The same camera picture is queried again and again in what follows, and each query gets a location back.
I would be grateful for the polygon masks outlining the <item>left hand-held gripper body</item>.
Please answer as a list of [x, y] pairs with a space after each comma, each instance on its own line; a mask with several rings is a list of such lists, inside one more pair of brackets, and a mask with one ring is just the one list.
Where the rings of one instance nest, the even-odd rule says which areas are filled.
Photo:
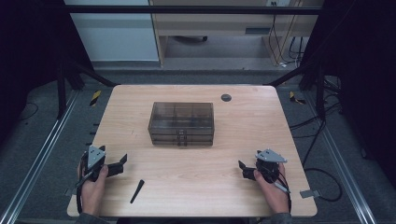
[[95, 181], [105, 163], [106, 152], [99, 147], [89, 146], [82, 157], [82, 179]]

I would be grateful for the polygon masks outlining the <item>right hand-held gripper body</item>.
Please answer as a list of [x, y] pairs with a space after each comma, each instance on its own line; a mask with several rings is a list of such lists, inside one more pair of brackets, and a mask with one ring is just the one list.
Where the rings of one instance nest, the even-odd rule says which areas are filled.
[[287, 160], [280, 154], [267, 148], [263, 151], [258, 150], [256, 157], [256, 168], [268, 183], [274, 183], [279, 178], [279, 164]]

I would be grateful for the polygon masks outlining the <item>black pen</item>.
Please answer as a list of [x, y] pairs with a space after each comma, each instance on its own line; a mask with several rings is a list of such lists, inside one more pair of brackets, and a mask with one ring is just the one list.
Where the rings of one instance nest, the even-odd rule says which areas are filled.
[[134, 191], [134, 194], [133, 194], [133, 196], [132, 196], [132, 198], [130, 200], [130, 204], [134, 203], [135, 199], [137, 198], [137, 196], [138, 196], [139, 192], [141, 191], [141, 189], [143, 188], [144, 184], [145, 184], [145, 180], [144, 179], [140, 179], [138, 184], [137, 184], [137, 187], [136, 187], [136, 189]]

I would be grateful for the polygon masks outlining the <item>smoky transparent drawer organizer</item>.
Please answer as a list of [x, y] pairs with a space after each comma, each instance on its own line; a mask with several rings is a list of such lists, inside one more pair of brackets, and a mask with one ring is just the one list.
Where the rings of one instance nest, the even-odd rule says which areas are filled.
[[153, 145], [212, 146], [215, 132], [213, 104], [154, 102], [148, 132]]

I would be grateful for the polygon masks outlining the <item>person's left hand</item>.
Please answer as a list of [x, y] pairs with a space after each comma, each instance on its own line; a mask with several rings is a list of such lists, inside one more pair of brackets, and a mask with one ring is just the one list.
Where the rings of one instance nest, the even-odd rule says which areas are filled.
[[106, 188], [108, 168], [104, 165], [95, 181], [87, 180], [82, 185], [81, 202], [82, 212], [98, 217], [101, 212], [102, 200]]

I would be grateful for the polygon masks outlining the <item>person's right hand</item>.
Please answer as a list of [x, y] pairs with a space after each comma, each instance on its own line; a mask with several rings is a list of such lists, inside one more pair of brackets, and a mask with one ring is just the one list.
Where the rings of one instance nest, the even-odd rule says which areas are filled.
[[290, 211], [288, 194], [274, 183], [268, 183], [259, 171], [255, 170], [254, 176], [272, 213], [288, 213]]

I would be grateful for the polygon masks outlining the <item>white cabinet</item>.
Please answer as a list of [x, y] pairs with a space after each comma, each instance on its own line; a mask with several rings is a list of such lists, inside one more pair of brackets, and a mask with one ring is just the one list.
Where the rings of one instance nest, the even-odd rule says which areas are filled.
[[93, 62], [159, 61], [150, 14], [70, 14]]

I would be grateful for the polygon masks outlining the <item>black curtain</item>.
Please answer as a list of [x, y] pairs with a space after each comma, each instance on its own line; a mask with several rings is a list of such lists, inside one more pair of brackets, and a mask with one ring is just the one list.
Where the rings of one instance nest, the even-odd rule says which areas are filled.
[[42, 10], [64, 0], [0, 0], [0, 144], [11, 134], [28, 93], [56, 79], [56, 59], [42, 18], [69, 56], [91, 69], [92, 63], [68, 14]]
[[324, 71], [341, 79], [346, 117], [396, 188], [396, 0], [324, 0], [306, 57], [324, 46]]

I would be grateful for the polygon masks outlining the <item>light wooden desk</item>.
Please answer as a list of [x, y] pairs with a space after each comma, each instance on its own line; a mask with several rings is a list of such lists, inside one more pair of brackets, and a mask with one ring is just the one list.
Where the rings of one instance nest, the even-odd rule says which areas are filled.
[[[148, 0], [151, 6], [322, 7], [324, 0]], [[293, 37], [309, 37], [316, 15], [153, 14], [159, 60], [164, 62], [170, 36], [255, 35], [260, 37], [273, 64], [286, 61]]]

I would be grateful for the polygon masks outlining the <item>yellow-handled tool left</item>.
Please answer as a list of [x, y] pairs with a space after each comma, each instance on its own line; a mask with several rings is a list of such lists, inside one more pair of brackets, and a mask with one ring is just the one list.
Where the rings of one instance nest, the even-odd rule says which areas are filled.
[[101, 95], [101, 92], [102, 92], [102, 91], [96, 91], [96, 92], [93, 94], [92, 99], [91, 99], [91, 101], [90, 101], [90, 106], [96, 105], [96, 102], [97, 102], [99, 96]]

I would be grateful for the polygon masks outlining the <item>yellow-handled tool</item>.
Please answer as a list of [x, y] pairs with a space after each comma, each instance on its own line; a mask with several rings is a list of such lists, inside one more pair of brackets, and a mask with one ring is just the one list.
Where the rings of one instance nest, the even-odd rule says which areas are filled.
[[101, 95], [101, 92], [102, 92], [102, 91], [96, 91], [96, 92], [93, 94], [92, 99], [91, 99], [91, 101], [90, 101], [90, 106], [96, 105], [96, 102], [97, 102], [99, 96]]
[[306, 105], [306, 100], [304, 100], [304, 99], [298, 99], [298, 98], [295, 96], [295, 94], [294, 94], [293, 91], [290, 91], [290, 101], [291, 101], [291, 102], [294, 102], [294, 103], [297, 103], [297, 104], [300, 104], [300, 105]]

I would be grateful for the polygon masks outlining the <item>metal floor rail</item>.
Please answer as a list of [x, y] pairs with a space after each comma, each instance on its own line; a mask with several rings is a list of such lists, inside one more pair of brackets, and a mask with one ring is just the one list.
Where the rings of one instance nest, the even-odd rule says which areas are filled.
[[329, 128], [326, 126], [326, 116], [332, 111], [332, 108], [339, 107], [339, 102], [335, 96], [324, 97], [324, 119], [323, 125], [319, 128], [325, 147], [328, 150], [333, 166], [339, 175], [340, 181], [344, 188], [344, 193], [348, 196], [355, 213], [361, 224], [377, 224], [375, 216], [366, 202], [361, 188], [355, 177], [347, 166], [338, 146], [336, 145]]
[[80, 95], [80, 91], [71, 91], [70, 97], [66, 101], [66, 109], [64, 113], [56, 119], [52, 126], [49, 135], [44, 144], [40, 148], [33, 164], [28, 173], [21, 182], [16, 194], [8, 204], [5, 212], [0, 216], [0, 224], [14, 224], [19, 216], [26, 200], [28, 199], [37, 179], [39, 178], [43, 167], [45, 166], [51, 151], [54, 149], [63, 129], [68, 121], [72, 110], [76, 105], [76, 101]]

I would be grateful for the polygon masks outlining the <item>yellow-handled tool right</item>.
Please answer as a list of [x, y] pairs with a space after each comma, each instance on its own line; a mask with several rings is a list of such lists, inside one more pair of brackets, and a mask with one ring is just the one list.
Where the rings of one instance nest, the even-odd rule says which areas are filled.
[[298, 98], [295, 96], [295, 94], [294, 94], [293, 91], [290, 91], [290, 101], [291, 101], [291, 102], [294, 102], [294, 103], [297, 103], [297, 104], [300, 104], [300, 105], [306, 105], [306, 100], [304, 100], [304, 99], [298, 99]]

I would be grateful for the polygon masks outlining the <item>black metal frame stand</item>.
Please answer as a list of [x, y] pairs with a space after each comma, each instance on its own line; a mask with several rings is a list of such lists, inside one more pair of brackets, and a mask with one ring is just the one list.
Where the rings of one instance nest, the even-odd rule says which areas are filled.
[[318, 117], [325, 120], [324, 108], [324, 69], [321, 63], [306, 63], [300, 65], [298, 68], [288, 72], [286, 75], [267, 83], [267, 86], [277, 87], [287, 80], [302, 75], [299, 83], [299, 88], [303, 91], [310, 90], [313, 85], [316, 85], [316, 102], [315, 109]]
[[62, 60], [57, 64], [56, 77], [57, 77], [57, 90], [58, 90], [58, 116], [60, 119], [66, 111], [66, 94], [65, 82], [68, 81], [73, 90], [81, 90], [84, 87], [80, 74], [95, 79], [96, 81], [104, 84], [107, 87], [116, 87], [117, 83], [112, 82], [100, 75], [93, 69], [88, 68], [73, 60]]

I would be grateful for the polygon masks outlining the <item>black horizontal frame bar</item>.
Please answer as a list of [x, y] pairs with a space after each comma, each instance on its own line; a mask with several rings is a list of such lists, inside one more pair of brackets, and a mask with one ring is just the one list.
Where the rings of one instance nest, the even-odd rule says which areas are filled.
[[139, 13], [139, 14], [254, 14], [319, 15], [322, 7], [212, 7], [212, 6], [78, 6], [62, 7], [70, 13]]

